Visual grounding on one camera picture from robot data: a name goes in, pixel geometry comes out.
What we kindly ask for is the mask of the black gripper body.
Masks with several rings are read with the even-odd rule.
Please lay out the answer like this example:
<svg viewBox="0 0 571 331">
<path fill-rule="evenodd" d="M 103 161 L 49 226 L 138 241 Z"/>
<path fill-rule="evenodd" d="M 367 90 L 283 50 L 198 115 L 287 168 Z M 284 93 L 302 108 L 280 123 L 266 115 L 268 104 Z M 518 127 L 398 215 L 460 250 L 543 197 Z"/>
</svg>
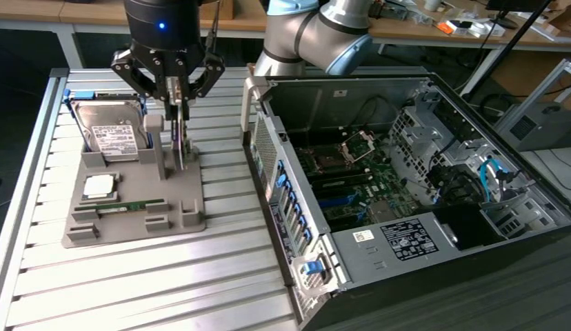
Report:
<svg viewBox="0 0 571 331">
<path fill-rule="evenodd" d="M 130 57 L 163 77 L 193 74 L 205 60 L 201 1 L 125 1 Z"/>
</svg>

